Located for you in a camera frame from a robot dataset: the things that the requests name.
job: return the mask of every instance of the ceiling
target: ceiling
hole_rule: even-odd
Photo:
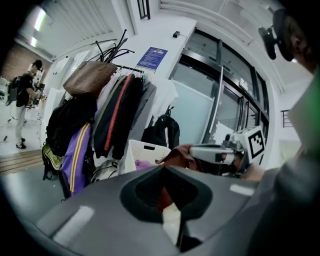
[[[122,34],[117,4],[112,0],[45,0],[30,13],[17,37],[31,45],[35,38],[35,48],[49,57],[95,40],[114,40]],[[43,11],[44,19],[37,30],[35,24]]]
[[[253,42],[264,49],[264,43],[258,33],[259,27],[272,24],[273,12],[281,8],[275,0],[159,0],[162,10],[181,13],[198,21],[220,26],[250,48]],[[278,48],[277,58],[270,61],[277,73],[280,91],[292,87],[298,81],[305,81],[311,75],[299,64],[287,62]]]

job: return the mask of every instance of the poster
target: poster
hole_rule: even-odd
[[[150,70],[156,70],[167,54],[167,50],[150,47],[138,62],[137,66]]]

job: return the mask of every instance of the black shirt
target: black shirt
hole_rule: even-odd
[[[29,72],[24,73],[20,77],[17,95],[16,95],[16,106],[22,107],[26,106],[29,102],[29,94],[27,92],[28,88],[32,88],[33,77]]]

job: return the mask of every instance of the brown handbag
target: brown handbag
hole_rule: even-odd
[[[116,70],[112,63],[84,61],[65,81],[63,88],[74,97],[89,94],[97,99]]]

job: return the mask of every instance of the plastic basket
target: plastic basket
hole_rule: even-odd
[[[148,161],[152,165],[157,165],[156,160],[166,157],[170,151],[171,149],[165,146],[129,139],[129,146],[124,161],[124,173],[137,170],[136,160]]]

